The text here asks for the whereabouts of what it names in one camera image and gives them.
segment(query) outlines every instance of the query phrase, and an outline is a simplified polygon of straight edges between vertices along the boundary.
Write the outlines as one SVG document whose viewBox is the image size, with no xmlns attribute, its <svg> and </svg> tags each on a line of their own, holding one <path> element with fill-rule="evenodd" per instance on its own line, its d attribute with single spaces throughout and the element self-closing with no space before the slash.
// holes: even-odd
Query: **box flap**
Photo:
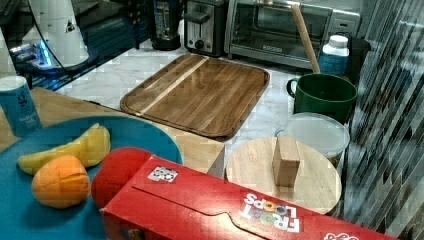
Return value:
<svg viewBox="0 0 424 240">
<path fill-rule="evenodd" d="M 131 180 L 138 189 L 266 239 L 393 239 L 153 156 Z"/>
</svg>

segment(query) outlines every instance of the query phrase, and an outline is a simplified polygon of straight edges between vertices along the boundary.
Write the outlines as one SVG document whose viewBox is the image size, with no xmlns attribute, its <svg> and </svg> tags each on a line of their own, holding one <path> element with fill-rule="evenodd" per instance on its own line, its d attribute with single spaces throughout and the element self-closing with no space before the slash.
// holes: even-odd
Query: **white bottle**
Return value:
<svg viewBox="0 0 424 240">
<path fill-rule="evenodd" d="M 343 76 L 349 59 L 348 39 L 345 36 L 333 35 L 322 48 L 318 65 L 323 74 Z"/>
</svg>

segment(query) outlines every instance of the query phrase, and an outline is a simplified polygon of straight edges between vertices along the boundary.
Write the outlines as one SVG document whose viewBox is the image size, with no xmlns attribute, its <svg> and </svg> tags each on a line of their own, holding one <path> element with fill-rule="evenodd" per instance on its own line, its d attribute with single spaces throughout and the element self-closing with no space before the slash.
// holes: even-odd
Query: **cutting board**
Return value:
<svg viewBox="0 0 424 240">
<path fill-rule="evenodd" d="M 276 137 L 265 137 L 239 146 L 228 159 L 228 181 L 315 212 L 330 212 L 342 191 L 334 166 L 321 153 L 297 141 L 301 161 L 294 187 L 276 186 L 272 168 L 276 143 Z"/>
<path fill-rule="evenodd" d="M 232 137 L 269 83 L 256 67 L 183 55 L 121 100 L 122 111 L 216 140 Z"/>
</svg>

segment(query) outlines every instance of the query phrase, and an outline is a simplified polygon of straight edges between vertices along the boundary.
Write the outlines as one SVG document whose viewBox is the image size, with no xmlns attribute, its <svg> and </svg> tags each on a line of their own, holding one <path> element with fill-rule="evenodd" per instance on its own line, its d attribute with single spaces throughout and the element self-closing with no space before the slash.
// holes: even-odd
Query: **mug handle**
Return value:
<svg viewBox="0 0 424 240">
<path fill-rule="evenodd" d="M 295 92 L 293 92 L 293 89 L 292 89 L 292 87 L 291 87 L 291 84 L 292 84 L 292 82 L 296 82 L 297 83 L 297 81 L 299 81 L 299 78 L 293 78 L 293 79 L 291 79 L 291 80 L 289 80 L 289 82 L 287 83 L 287 86 L 286 86 L 286 89 L 287 89 L 287 93 L 292 97 L 292 98 L 294 98 L 295 97 Z"/>
<path fill-rule="evenodd" d="M 279 128 L 277 128 L 277 130 L 275 130 L 275 132 L 274 132 L 274 137 L 278 137 L 278 134 L 279 134 L 280 132 L 282 132 L 282 131 L 284 131 L 284 128 L 283 128 L 283 127 L 279 127 Z"/>
</svg>

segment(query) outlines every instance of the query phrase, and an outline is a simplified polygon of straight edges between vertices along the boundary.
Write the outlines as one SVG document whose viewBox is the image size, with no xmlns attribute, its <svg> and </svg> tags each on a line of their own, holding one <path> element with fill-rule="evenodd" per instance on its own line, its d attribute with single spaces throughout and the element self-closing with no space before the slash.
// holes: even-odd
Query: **blue plate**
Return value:
<svg viewBox="0 0 424 240">
<path fill-rule="evenodd" d="M 63 210 L 43 206 L 32 194 L 33 176 L 17 165 L 21 155 L 71 142 L 95 123 L 109 130 L 111 150 L 138 147 L 182 164 L 174 141 L 159 128 L 137 119 L 86 117 L 40 129 L 0 153 L 0 239 L 106 239 L 99 209 L 91 196 Z M 100 165 L 87 169 L 91 179 Z"/>
</svg>

